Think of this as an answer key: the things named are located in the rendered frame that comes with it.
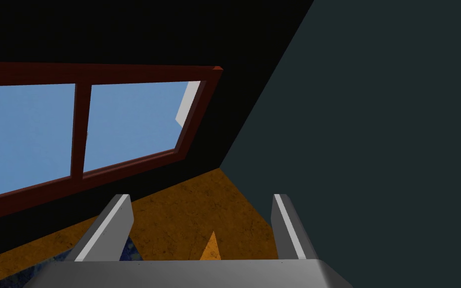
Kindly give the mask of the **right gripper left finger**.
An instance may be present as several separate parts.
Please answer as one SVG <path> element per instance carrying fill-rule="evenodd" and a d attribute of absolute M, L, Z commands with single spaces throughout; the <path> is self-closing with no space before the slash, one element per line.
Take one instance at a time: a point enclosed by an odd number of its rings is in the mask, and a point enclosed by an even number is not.
<path fill-rule="evenodd" d="M 130 195 L 116 194 L 64 260 L 119 261 L 133 223 Z"/>

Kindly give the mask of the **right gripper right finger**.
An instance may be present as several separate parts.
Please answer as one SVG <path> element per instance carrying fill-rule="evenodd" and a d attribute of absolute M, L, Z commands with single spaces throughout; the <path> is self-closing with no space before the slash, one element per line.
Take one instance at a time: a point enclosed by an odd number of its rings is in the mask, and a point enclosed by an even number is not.
<path fill-rule="evenodd" d="M 287 194 L 273 195 L 270 221 L 279 259 L 318 259 L 306 229 Z"/>

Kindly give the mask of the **brown framed window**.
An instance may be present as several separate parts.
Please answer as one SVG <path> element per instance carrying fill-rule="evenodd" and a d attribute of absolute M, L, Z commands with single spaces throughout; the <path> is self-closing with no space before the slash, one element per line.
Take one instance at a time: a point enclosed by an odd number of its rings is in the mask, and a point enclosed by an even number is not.
<path fill-rule="evenodd" d="M 0 218 L 186 158 L 223 73 L 220 66 L 0 62 L 0 86 L 75 84 L 68 177 L 0 194 Z M 174 149 L 84 172 L 93 85 L 198 81 Z"/>

